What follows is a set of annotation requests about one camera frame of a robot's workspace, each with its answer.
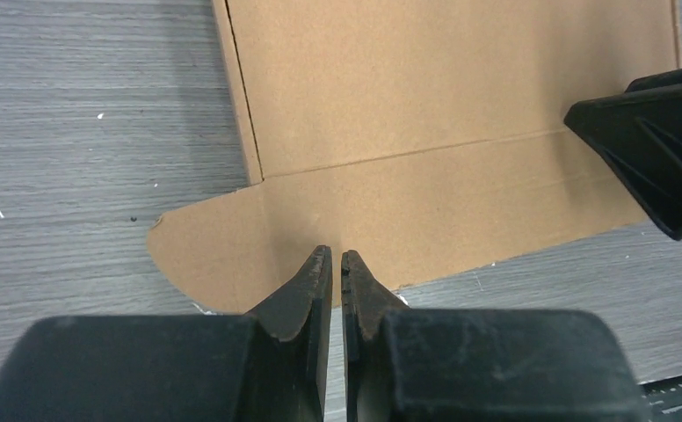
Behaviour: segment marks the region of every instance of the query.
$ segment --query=gray table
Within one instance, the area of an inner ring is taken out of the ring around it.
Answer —
[[[143,242],[163,211],[246,185],[215,34],[209,0],[0,0],[0,362],[43,316],[196,311]],[[682,243],[648,223],[403,294],[589,309],[640,379],[682,372]],[[332,323],[326,408],[340,420]]]

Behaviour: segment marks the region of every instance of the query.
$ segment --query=cardboard box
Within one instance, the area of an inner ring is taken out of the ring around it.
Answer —
[[[157,266],[195,301],[245,311],[317,244],[336,260],[358,250],[398,288],[645,218],[562,117],[679,66],[673,0],[214,11],[254,186],[150,231]]]

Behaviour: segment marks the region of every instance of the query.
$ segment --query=wood grain surface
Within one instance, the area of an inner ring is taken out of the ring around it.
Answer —
[[[41,317],[196,312],[151,263],[147,228],[244,186],[209,0],[0,0],[0,363]],[[648,223],[403,295],[592,310],[640,380],[682,373],[682,243]],[[331,329],[326,411],[343,420],[336,311]]]

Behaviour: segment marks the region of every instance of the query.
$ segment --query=cardboard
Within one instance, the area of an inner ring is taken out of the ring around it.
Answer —
[[[562,117],[677,68],[672,0],[214,11],[255,185],[166,213],[148,238],[198,302],[245,311],[318,244],[398,288],[645,218]]]

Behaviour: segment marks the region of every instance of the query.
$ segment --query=black object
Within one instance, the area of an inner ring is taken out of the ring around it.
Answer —
[[[669,237],[682,239],[682,69],[574,104],[564,123],[592,147]]]
[[[0,421],[323,420],[330,262],[319,246],[245,315],[40,321],[0,370]],[[682,420],[682,377],[642,391],[596,316],[409,309],[355,251],[341,274],[349,421]]]

